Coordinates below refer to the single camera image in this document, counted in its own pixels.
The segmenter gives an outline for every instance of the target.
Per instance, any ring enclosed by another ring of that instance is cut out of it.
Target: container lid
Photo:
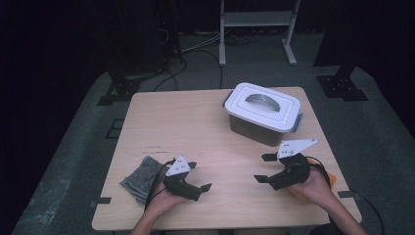
[[[240,83],[225,101],[228,114],[278,132],[289,132],[300,112],[292,96],[250,83]]]

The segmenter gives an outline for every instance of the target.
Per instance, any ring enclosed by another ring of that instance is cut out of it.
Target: container handle
[[[253,94],[247,97],[245,101],[252,102],[252,101],[262,101],[274,108],[275,111],[280,112],[280,105],[278,102],[273,100],[271,97],[263,95],[263,94]]]

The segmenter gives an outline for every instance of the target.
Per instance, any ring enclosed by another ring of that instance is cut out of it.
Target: human hand
[[[155,217],[159,217],[184,201],[186,201],[185,198],[170,194],[165,189],[164,183],[161,182],[156,188],[153,199],[145,210],[145,213],[150,213]]]
[[[310,169],[307,180],[289,187],[297,195],[305,196],[310,202],[323,207],[327,200],[337,200],[323,174],[315,167]]]
[[[310,169],[310,175],[305,182],[292,185],[289,189],[295,193],[303,194],[309,201],[325,210],[345,234],[367,234],[345,206],[336,198],[323,174],[317,168],[312,167]]]
[[[170,194],[164,186],[164,183],[159,183],[155,190],[153,199],[147,206],[141,218],[131,231],[131,235],[147,235],[152,231],[152,227],[157,219],[170,211],[174,206],[186,201],[185,198],[174,196]]]

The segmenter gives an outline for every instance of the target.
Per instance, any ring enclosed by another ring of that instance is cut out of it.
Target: black tape
[[[99,198],[98,204],[109,204],[111,202],[111,198]]]
[[[353,198],[354,194],[351,191],[341,191],[338,192],[340,198]]]

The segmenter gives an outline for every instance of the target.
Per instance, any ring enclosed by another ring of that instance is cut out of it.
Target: metal rack
[[[286,51],[290,65],[295,66],[297,60],[291,49],[290,42],[293,36],[294,26],[300,7],[300,0],[296,0],[293,11],[280,12],[237,12],[225,13],[225,0],[220,3],[220,43],[219,43],[219,63],[226,65],[225,55],[225,27],[227,26],[274,26],[287,25],[289,27],[287,38],[282,39],[284,50]]]

